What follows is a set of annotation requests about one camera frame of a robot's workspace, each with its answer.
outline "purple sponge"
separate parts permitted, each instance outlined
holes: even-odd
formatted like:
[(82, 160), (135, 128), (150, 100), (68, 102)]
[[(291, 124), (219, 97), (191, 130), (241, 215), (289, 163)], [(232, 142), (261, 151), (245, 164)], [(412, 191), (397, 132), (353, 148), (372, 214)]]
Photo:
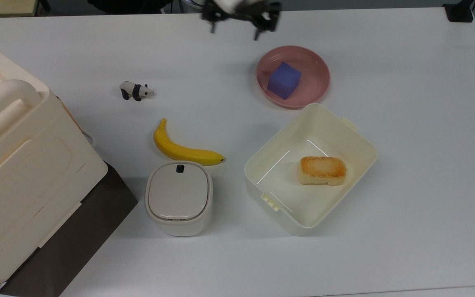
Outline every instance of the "purple sponge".
[(270, 75), (267, 89), (282, 99), (287, 99), (300, 83), (302, 73), (285, 62)]

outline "pink plate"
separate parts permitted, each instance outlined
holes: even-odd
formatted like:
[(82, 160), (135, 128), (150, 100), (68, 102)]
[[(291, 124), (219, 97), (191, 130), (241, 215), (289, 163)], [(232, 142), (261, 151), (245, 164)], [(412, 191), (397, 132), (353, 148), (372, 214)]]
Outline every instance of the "pink plate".
[[(271, 73), (285, 62), (300, 71), (300, 83), (286, 99), (267, 90)], [(331, 77), (326, 63), (315, 52), (304, 47), (288, 45), (266, 53), (256, 67), (256, 80), (262, 92), (274, 103), (288, 108), (300, 108), (318, 101), (326, 92)]]

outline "container handle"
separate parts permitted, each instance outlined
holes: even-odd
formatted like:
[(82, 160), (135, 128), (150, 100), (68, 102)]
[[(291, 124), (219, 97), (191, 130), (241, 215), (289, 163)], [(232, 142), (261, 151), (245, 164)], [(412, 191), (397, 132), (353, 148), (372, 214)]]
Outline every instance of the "container handle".
[(26, 81), (10, 79), (0, 82), (0, 113), (19, 99), (30, 108), (41, 102), (40, 94)]
[(272, 198), (269, 197), (269, 195), (267, 194), (263, 194), (261, 195), (261, 199), (263, 201), (265, 201), (265, 203), (267, 203), (272, 209), (274, 209), (274, 211), (279, 211), (280, 210), (280, 206), (274, 202), (274, 200), (272, 200)]

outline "banana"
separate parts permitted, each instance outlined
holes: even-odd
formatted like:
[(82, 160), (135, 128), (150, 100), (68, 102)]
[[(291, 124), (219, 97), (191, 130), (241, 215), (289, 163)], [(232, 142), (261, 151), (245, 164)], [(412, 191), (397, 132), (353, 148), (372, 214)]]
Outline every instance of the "banana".
[(165, 126), (166, 119), (164, 118), (160, 120), (159, 126), (153, 133), (153, 141), (166, 156), (174, 160), (190, 160), (201, 165), (216, 165), (225, 160), (223, 156), (216, 152), (184, 147), (174, 143), (168, 138)]

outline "large storage box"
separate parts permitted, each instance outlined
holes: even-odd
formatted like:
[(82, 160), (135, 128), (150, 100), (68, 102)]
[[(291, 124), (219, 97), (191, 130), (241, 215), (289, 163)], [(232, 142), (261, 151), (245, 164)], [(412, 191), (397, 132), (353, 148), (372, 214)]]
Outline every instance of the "large storage box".
[(0, 53), (0, 283), (107, 171), (51, 90)]

